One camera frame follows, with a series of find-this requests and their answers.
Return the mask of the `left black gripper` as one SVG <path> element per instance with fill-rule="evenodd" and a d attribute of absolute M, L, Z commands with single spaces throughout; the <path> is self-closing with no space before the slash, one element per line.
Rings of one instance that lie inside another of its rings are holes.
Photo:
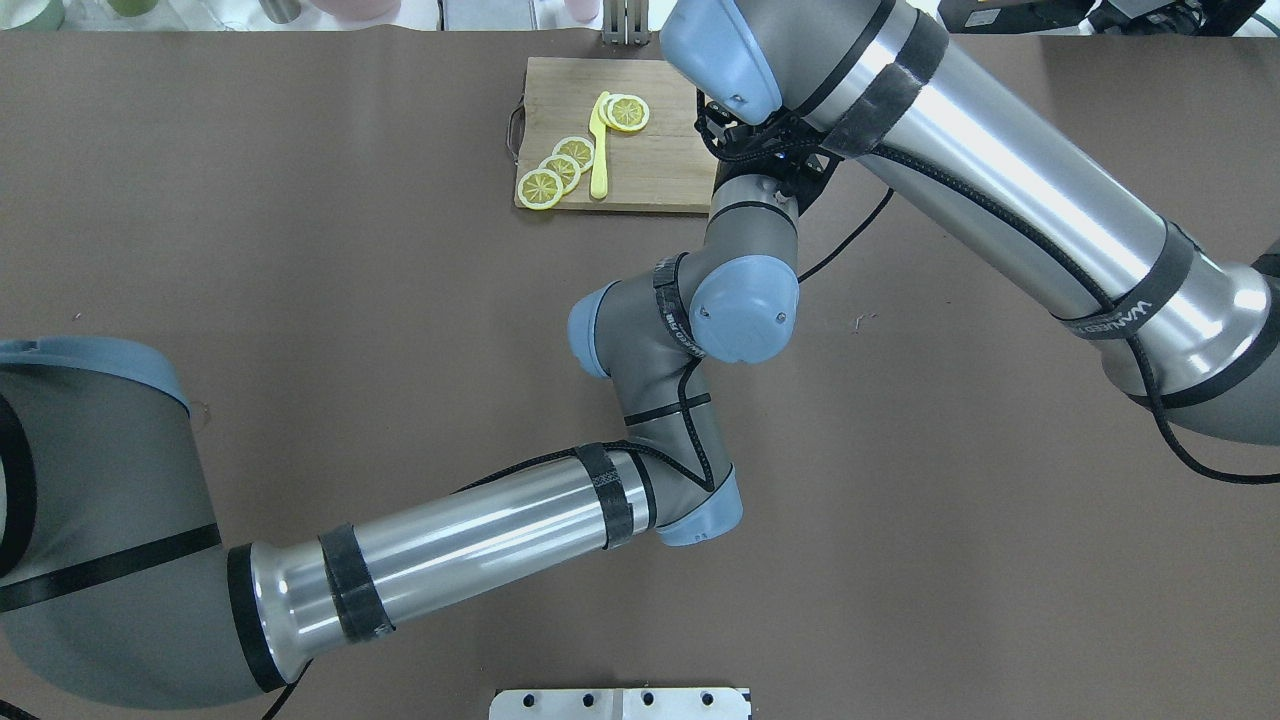
<path fill-rule="evenodd" d="M 822 147 L 823 133 L 796 111 L 780 109 L 758 126 L 696 91 L 695 131 L 718 161 L 713 188 L 740 176 L 765 176 L 780 182 L 785 197 L 805 213 L 826 191 L 841 158 Z"/>

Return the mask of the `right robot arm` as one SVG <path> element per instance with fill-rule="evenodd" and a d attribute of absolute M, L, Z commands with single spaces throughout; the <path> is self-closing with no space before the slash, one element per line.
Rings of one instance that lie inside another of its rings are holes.
<path fill-rule="evenodd" d="M 1211 260 L 905 1 L 678 1 L 666 59 L 739 119 L 795 119 L 1101 354 L 1170 421 L 1277 443 L 1277 277 Z"/>

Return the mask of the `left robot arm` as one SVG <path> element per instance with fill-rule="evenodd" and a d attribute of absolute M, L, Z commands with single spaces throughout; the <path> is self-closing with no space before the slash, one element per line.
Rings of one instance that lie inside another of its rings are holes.
<path fill-rule="evenodd" d="M 648 532 L 742 516 L 701 364 L 788 343 L 797 219 L 836 167 L 797 111 L 700 102 L 719 159 L 704 245 L 579 301 L 570 347 L 626 436 L 515 464 L 388 518 L 227 548 L 172 364 L 91 336 L 3 343 L 3 630 L 79 697 L 186 710 L 289 689 L 319 655 Z"/>

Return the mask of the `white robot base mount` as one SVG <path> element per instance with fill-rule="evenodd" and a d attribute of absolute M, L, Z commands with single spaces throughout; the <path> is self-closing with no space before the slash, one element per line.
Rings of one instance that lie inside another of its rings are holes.
<path fill-rule="evenodd" d="M 750 691 L 732 687 L 508 689 L 489 719 L 753 719 Z"/>

